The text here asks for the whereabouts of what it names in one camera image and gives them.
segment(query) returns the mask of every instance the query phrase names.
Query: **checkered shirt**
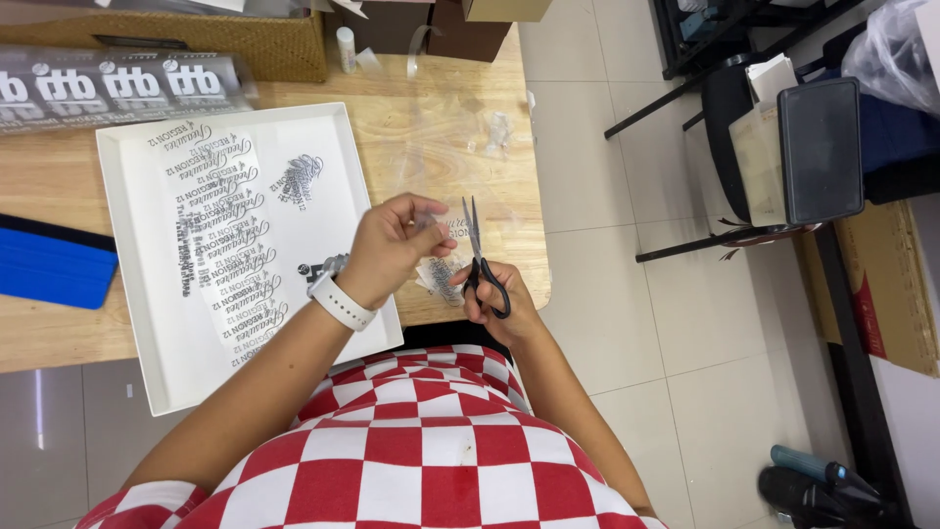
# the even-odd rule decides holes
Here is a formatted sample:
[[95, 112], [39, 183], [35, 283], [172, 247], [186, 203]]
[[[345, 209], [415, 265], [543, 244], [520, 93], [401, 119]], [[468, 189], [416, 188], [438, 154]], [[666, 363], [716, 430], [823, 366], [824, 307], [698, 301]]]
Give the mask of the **checkered shirt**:
[[525, 409], [506, 360], [475, 345], [347, 362], [211, 495], [137, 485], [77, 528], [665, 528]]

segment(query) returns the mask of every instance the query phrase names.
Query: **hand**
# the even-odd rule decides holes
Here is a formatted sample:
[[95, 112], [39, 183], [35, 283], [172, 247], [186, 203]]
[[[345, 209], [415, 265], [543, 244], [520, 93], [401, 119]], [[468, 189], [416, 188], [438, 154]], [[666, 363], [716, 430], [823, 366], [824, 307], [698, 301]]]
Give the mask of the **hand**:
[[446, 204], [411, 193], [368, 210], [337, 286], [364, 309], [377, 311], [415, 272], [422, 257], [446, 257], [457, 247], [457, 241], [447, 238], [447, 224], [432, 216], [446, 212]]
[[[539, 313], [535, 310], [535, 303], [528, 289], [525, 288], [519, 269], [512, 264], [502, 264], [487, 260], [490, 271], [496, 280], [503, 285], [509, 294], [509, 305], [512, 310], [509, 317], [501, 320], [493, 314], [493, 308], [499, 311], [506, 309], [503, 295], [488, 281], [480, 277], [479, 290], [474, 292], [473, 287], [467, 288], [464, 294], [463, 313], [467, 319], [486, 327], [490, 334], [502, 345], [513, 348], [520, 345], [529, 337], [545, 330]], [[472, 266], [467, 266], [450, 278], [450, 285], [457, 286], [470, 277]], [[483, 301], [482, 307], [477, 299]]]

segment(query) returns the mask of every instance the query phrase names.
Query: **black scissor handle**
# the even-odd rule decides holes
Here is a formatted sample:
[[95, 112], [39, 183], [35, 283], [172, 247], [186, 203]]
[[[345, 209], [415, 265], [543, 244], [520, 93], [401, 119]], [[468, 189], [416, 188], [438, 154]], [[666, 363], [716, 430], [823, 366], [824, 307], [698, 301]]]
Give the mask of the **black scissor handle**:
[[[496, 307], [490, 308], [493, 309], [493, 314], [497, 318], [505, 320], [512, 313], [512, 306], [509, 305], [509, 293], [507, 293], [506, 288], [504, 288], [503, 285], [496, 280], [496, 276], [493, 274], [493, 271], [490, 270], [490, 265], [486, 262], [485, 257], [479, 260], [479, 264], [477, 264], [477, 260], [474, 260], [473, 267], [470, 269], [470, 277], [467, 278], [467, 283], [463, 285], [463, 292], [466, 294], [467, 288], [472, 286], [474, 294], [476, 294], [477, 289], [479, 288], [480, 275], [483, 276], [483, 279], [491, 283], [493, 287], [499, 291], [499, 294], [503, 296], [503, 303], [506, 305], [506, 309], [504, 311], [500, 311], [496, 309]], [[483, 301], [480, 300], [479, 297], [477, 298], [477, 304], [480, 306], [483, 305]]]

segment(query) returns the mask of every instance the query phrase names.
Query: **white bottle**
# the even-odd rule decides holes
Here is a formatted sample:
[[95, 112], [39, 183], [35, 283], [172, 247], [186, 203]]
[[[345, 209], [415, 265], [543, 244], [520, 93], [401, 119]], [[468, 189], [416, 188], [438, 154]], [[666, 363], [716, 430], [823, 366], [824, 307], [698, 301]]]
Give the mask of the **white bottle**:
[[337, 30], [337, 42], [339, 42], [339, 63], [345, 73], [355, 73], [355, 40], [353, 40], [353, 31], [346, 27], [340, 27]]

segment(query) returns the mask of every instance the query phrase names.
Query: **wooden table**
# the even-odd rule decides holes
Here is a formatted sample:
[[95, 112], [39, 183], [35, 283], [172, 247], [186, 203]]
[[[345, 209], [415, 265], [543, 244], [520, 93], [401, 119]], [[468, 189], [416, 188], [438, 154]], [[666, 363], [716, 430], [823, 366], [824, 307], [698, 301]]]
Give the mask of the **wooden table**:
[[[329, 41], [328, 48], [335, 47]], [[335, 49], [329, 52], [329, 81], [260, 83], [261, 106], [345, 102], [372, 203], [401, 190], [402, 154], [406, 145], [414, 152], [415, 141], [423, 138], [426, 177], [404, 187], [456, 195], [462, 190], [441, 183], [470, 179], [485, 184], [487, 199], [500, 203], [503, 213], [513, 213], [511, 222], [481, 219], [485, 255], [519, 266], [536, 306], [545, 306], [551, 284], [518, 26], [493, 64], [422, 56], [412, 82], [406, 78], [406, 56], [381, 56], [382, 74], [360, 69], [346, 75], [332, 60]], [[421, 110], [420, 120], [415, 108]], [[483, 153], [494, 111], [505, 112], [514, 130], [505, 156]], [[468, 149], [469, 141], [477, 142], [475, 152]], [[0, 211], [110, 235], [94, 131], [0, 137]], [[413, 281], [395, 300], [402, 325], [463, 318], [461, 309], [429, 297]], [[0, 344], [0, 373], [135, 357], [120, 273], [97, 311], [0, 296]]]

